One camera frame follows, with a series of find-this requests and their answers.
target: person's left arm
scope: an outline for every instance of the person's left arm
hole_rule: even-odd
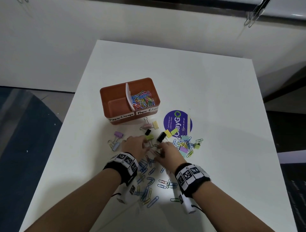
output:
[[[148,151],[145,136],[129,137],[121,143],[139,162]],[[107,168],[49,209],[26,232],[88,232],[121,183],[119,172]]]

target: carpeted floor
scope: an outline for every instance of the carpeted floor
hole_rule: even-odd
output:
[[[30,91],[0,87],[0,231],[18,232],[62,126]]]

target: wristband with markers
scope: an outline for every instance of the wristband with markers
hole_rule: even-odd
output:
[[[181,164],[176,169],[174,175],[182,193],[190,198],[192,198],[192,194],[198,190],[202,183],[210,181],[209,175],[200,166],[191,163]]]
[[[107,162],[104,169],[106,168],[112,168],[119,172],[121,176],[120,184],[125,183],[128,186],[137,175],[138,162],[132,154],[121,152]]]

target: purple round sticker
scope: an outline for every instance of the purple round sticker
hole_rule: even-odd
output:
[[[164,118],[164,127],[165,130],[169,130],[170,132],[176,128],[178,132],[173,136],[180,137],[182,135],[188,135],[188,132],[192,129],[192,121],[184,111],[173,110],[166,114]]]

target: table top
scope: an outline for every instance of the table top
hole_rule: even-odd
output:
[[[20,231],[103,169],[115,154],[107,145],[114,131],[125,138],[144,134],[139,130],[143,119],[111,125],[99,90],[145,77],[152,78],[161,100],[157,114],[149,117],[159,123],[154,136],[164,131],[168,112],[186,112],[193,123],[190,136],[203,139],[187,161],[200,165],[218,187],[275,231],[296,231],[251,60],[102,40],[90,56]],[[165,172],[157,173],[168,179]],[[129,226],[136,231],[190,231],[190,226],[214,231],[203,213],[186,215],[179,203],[171,203],[172,190],[154,187],[152,195],[159,200],[149,209],[125,206],[113,197],[91,231]]]

